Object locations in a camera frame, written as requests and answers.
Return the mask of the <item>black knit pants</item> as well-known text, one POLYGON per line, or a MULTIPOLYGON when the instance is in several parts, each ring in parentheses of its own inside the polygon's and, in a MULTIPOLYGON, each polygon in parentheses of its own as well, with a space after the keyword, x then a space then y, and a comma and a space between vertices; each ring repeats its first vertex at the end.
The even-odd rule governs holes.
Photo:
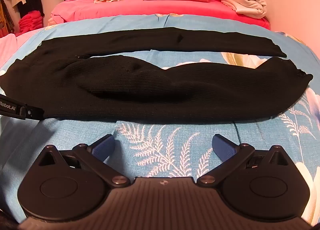
POLYGON ((272 40, 178 28, 124 30, 43 41, 1 76, 1 89, 41 117, 212 123, 274 117, 300 99, 313 76, 272 40), (256 68, 212 62, 162 69, 137 51, 266 56, 256 68))

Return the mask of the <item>blue floral bed sheet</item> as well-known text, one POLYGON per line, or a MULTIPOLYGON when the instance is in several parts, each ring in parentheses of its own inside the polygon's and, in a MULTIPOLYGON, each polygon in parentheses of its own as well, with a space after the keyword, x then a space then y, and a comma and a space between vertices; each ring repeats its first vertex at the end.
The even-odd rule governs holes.
POLYGON ((279 144, 306 179, 311 197, 303 214, 307 222, 319 222, 319 57, 308 46, 280 32, 237 21, 193 15, 136 15, 103 17, 69 22, 28 36, 26 43, 1 67, 1 73, 35 50, 42 41, 62 36, 114 30, 177 27, 263 36, 277 44, 295 65, 313 75, 307 93, 288 111, 274 119, 226 124, 139 124, 125 121, 41 122, 1 117, 1 208, 18 222, 25 214, 17 199, 27 170, 48 144, 68 150, 79 143, 91 144, 106 134, 114 135, 116 148, 107 164, 128 177, 192 176, 198 178, 219 158, 212 137, 221 134, 235 143, 257 149, 279 144))

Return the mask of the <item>pink bed cover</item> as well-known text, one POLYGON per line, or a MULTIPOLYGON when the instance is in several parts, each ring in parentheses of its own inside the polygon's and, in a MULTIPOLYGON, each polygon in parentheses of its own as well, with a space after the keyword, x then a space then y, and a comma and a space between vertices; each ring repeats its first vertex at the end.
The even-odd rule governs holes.
POLYGON ((43 28, 32 30, 19 36, 10 33, 2 37, 0 39, 0 67, 3 67, 24 43, 41 30, 43 30, 43 28))

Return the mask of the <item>red folded cloth pile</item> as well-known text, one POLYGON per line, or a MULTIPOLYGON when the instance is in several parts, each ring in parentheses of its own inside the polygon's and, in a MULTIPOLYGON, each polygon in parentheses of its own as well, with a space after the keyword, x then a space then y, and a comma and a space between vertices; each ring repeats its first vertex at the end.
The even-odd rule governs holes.
POLYGON ((43 16, 41 15, 40 11, 33 10, 19 20, 18 32, 16 33, 16 36, 40 28, 43 28, 43 16))

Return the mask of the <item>cream folded blanket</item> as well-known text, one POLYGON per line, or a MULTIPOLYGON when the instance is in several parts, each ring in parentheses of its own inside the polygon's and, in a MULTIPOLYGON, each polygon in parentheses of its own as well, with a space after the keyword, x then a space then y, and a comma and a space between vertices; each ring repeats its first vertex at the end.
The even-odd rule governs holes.
POLYGON ((254 19, 262 19, 267 13, 265 0, 221 0, 221 2, 232 8, 237 14, 242 14, 254 19))

